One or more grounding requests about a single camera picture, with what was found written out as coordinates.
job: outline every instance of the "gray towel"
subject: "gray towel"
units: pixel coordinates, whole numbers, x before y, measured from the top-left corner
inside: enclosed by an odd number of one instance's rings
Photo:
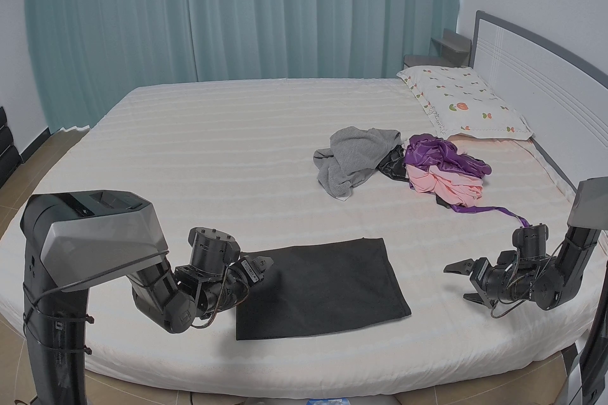
[[[330,147],[313,155],[319,169],[317,180],[330,196],[345,200],[355,188],[369,179],[380,161],[397,144],[397,130],[360,130],[347,127],[330,137]]]

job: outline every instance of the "pillowcase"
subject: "pillowcase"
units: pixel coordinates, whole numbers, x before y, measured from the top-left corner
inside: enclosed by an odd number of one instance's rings
[[[528,140],[523,117],[470,67],[414,66],[397,73],[418,98],[437,136]]]

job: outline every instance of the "floor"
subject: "floor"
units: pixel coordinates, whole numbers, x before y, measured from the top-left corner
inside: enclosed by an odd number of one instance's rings
[[[0,235],[42,177],[80,141],[84,132],[53,134],[0,188]],[[402,405],[549,405],[566,378],[561,353],[521,370],[397,394]],[[94,405],[188,405],[189,393],[127,383],[86,372],[87,396]],[[21,334],[0,315],[0,404],[35,396],[27,347]],[[195,405],[235,405],[239,396],[194,394]]]

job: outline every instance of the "teal curtain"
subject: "teal curtain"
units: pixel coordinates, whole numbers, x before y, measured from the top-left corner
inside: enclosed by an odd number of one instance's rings
[[[459,0],[26,0],[51,129],[95,124],[134,87],[394,76]]]

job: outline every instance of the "bed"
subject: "bed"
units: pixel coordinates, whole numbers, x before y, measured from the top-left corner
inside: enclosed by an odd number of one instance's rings
[[[518,97],[532,90],[522,84],[510,93],[501,59],[517,57],[521,43],[531,41],[484,15],[477,19],[474,67],[499,95],[511,98],[535,131],[540,127],[537,137],[542,140],[535,145],[457,137],[455,142],[493,168],[484,182],[483,204],[506,206],[549,225],[547,248],[552,251],[566,231],[573,197],[567,180],[576,184],[605,175],[599,173],[604,169],[595,163],[583,167],[580,160],[570,164],[576,154],[558,153],[557,137],[543,122],[529,119]],[[496,42],[497,29],[502,43]],[[511,34],[520,47],[509,47]],[[572,60],[558,58],[572,65]],[[534,62],[524,64],[540,72]],[[598,76],[579,71],[608,100]],[[513,83],[513,75],[508,82]],[[587,102],[583,95],[576,99]],[[594,121],[597,132],[602,125]],[[236,341],[231,310],[218,315],[209,329],[172,335],[138,312],[129,281],[118,279],[91,289],[89,314],[95,324],[87,327],[86,343],[93,349],[87,368],[156,387],[241,396],[394,394],[524,367],[570,345],[590,326],[604,276],[605,238],[574,300],[551,312],[527,303],[505,318],[491,319],[488,309],[462,299],[471,291],[467,278],[442,270],[469,257],[496,260],[510,248],[517,221],[498,212],[456,214],[437,205],[433,196],[417,194],[380,173],[355,188],[347,201],[331,198],[316,181],[312,154],[327,146],[333,132],[351,124],[395,128],[404,140],[433,133],[422,107],[399,79],[138,88],[51,169],[36,191],[108,188],[139,194],[155,206],[172,265],[188,261],[187,235],[194,226],[227,231],[245,251],[382,237],[412,316],[325,336]],[[561,144],[580,140],[567,136],[562,133]],[[597,141],[593,146],[601,151]],[[0,241],[0,313],[16,328],[23,309],[22,209]]]

